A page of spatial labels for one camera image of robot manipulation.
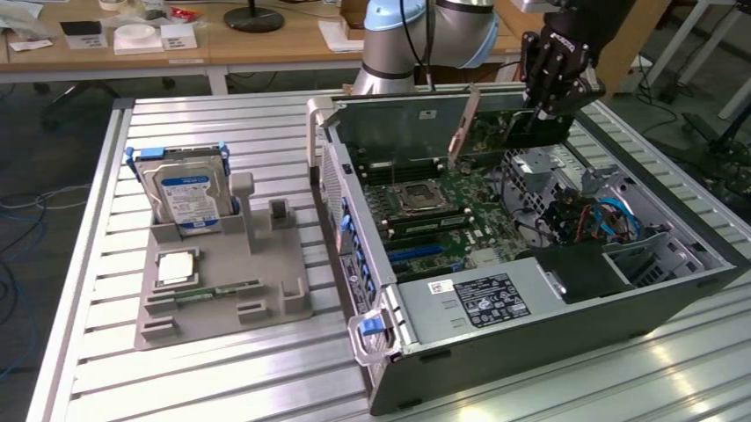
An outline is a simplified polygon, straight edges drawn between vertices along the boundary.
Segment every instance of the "floor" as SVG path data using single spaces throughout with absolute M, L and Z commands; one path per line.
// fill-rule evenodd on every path
M 658 57 L 675 30 L 675 27 L 670 27 L 654 33 L 645 50 L 650 58 Z M 671 69 L 675 70 L 681 66 L 687 53 L 699 42 L 699 38 L 689 40 L 670 65 Z M 234 76 L 231 92 L 336 88 L 342 83 L 351 83 L 355 74 L 355 70 L 339 70 L 290 72 L 278 74 L 276 77 L 271 73 Z M 727 123 L 719 120 L 715 114 L 749 75 L 751 64 L 718 50 L 691 84 L 695 97 L 681 97 L 670 108 L 677 113 L 702 114 L 710 124 L 722 129 Z M 666 74 L 661 78 L 655 90 L 671 77 L 673 75 Z M 179 77 L 176 82 L 171 91 L 164 90 L 159 78 L 112 81 L 112 87 L 124 97 L 134 98 L 155 96 L 155 93 L 160 97 L 210 94 L 208 83 L 200 76 Z M 91 181 L 107 128 L 111 99 L 99 91 L 84 93 L 59 114 L 63 125 L 54 132 L 44 132 L 36 119 L 46 104 L 68 86 L 70 84 L 51 84 L 51 93 L 39 96 L 30 84 L 19 84 L 16 87 L 0 84 L 0 196 L 43 193 L 62 186 L 80 185 Z M 638 130 L 670 118 L 669 113 L 642 104 L 631 96 L 615 97 L 610 106 Z M 651 135 L 679 146 L 686 143 L 681 126 L 681 122 L 666 125 L 655 129 Z M 751 124 L 746 124 L 738 140 L 749 142 L 750 134 Z M 84 195 L 84 191 L 67 193 L 55 197 L 48 205 L 74 203 Z M 39 211 L 32 208 L 14 215 L 34 219 Z M 47 234 L 42 243 L 10 263 L 31 303 L 39 335 L 34 351 L 19 370 L 0 378 L 0 420 L 4 422 L 24 420 L 28 410 L 82 215 L 83 207 L 48 211 L 44 217 Z M 27 222 L 0 219 L 0 244 L 6 245 L 27 228 Z M 35 237 L 31 236 L 24 243 L 15 246 L 4 258 L 14 256 L 34 240 Z M 0 301 L 0 316 L 7 312 L 8 303 L 10 301 Z M 32 343 L 34 331 L 30 321 L 24 307 L 19 306 L 8 324 L 0 326 L 0 373 L 14 364 L 18 357 L 24 355 Z

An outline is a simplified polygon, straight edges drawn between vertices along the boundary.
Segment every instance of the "desk leg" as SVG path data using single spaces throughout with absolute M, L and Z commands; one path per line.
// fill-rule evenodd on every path
M 518 62 L 522 59 L 522 55 L 506 55 L 503 60 L 501 61 L 502 66 L 506 63 Z M 506 66 L 498 71 L 498 75 L 495 76 L 495 82 L 513 82 L 514 77 L 517 76 L 517 69 L 519 68 L 519 64 L 513 64 L 511 66 Z
M 211 95 L 227 95 L 227 66 L 211 66 L 207 68 L 210 77 Z
M 691 29 L 694 29 L 694 26 L 697 26 L 697 22 L 699 21 L 702 15 L 705 14 L 705 11 L 707 11 L 707 7 L 709 7 L 709 1 L 699 0 L 697 6 L 694 7 L 694 10 L 691 11 L 691 14 L 686 19 L 686 22 L 683 22 L 683 25 L 678 29 L 675 37 L 673 37 L 673 40 L 670 41 L 670 44 L 666 47 L 666 51 L 659 56 L 658 62 L 655 63 L 655 66 L 653 67 L 653 70 L 647 75 L 647 83 L 650 86 L 655 84 L 659 74 L 669 66 L 670 59 L 673 59 L 673 56 L 677 53 L 681 44 L 683 44 L 683 41 L 686 41 Z
M 743 88 L 738 91 L 737 95 L 730 99 L 730 102 L 726 105 L 726 108 L 719 112 L 717 115 L 722 120 L 727 120 L 735 117 L 738 113 L 738 109 L 743 106 L 743 104 L 751 101 L 751 78 L 746 81 Z
M 719 44 L 719 41 L 722 41 L 723 38 L 726 38 L 726 35 L 727 35 L 727 32 L 730 31 L 730 28 L 733 28 L 733 25 L 737 24 L 737 21 L 738 21 L 738 19 L 741 18 L 742 15 L 743 15 L 743 12 L 738 9 L 735 9 L 730 13 L 730 15 L 727 15 L 726 20 L 719 25 L 719 28 L 715 30 L 715 33 L 713 33 L 711 38 L 707 40 L 707 44 L 705 44 L 705 46 L 702 47 L 702 50 L 699 51 L 697 58 L 691 61 L 691 64 L 689 64 L 689 67 L 686 68 L 683 75 L 681 75 L 681 79 L 678 81 L 682 84 L 686 85 L 691 81 L 691 78 L 694 77 L 694 75 L 699 71 L 702 65 L 707 61 L 709 55 L 713 54 L 713 51 L 715 50 L 717 44 Z

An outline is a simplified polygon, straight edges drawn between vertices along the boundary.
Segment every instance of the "circuit board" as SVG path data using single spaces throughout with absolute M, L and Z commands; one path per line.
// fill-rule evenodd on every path
M 498 186 L 489 173 L 487 168 L 462 164 L 442 171 L 438 178 L 363 184 L 401 281 L 498 265 L 530 249 L 498 201 Z M 405 221 L 410 226 L 399 231 L 397 222 Z M 455 225 L 443 229 L 446 222 Z M 415 251 L 427 255 L 409 258 Z

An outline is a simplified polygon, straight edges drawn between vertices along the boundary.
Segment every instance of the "hard drive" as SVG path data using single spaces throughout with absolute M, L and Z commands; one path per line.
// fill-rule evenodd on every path
M 150 198 L 155 222 L 174 222 L 186 236 L 216 231 L 220 217 L 236 212 L 224 143 L 196 149 L 148 148 L 136 157 L 128 148 L 126 154 Z

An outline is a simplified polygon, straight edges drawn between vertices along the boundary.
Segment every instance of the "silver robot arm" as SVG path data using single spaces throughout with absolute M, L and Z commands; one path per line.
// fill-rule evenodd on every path
M 485 63 L 495 45 L 501 24 L 493 6 L 494 0 L 435 0 L 431 10 L 431 64 L 467 69 Z M 427 13 L 425 0 L 405 0 L 405 21 L 421 56 L 427 44 Z M 414 91 L 415 65 L 399 0 L 371 0 L 366 14 L 363 68 L 352 94 Z

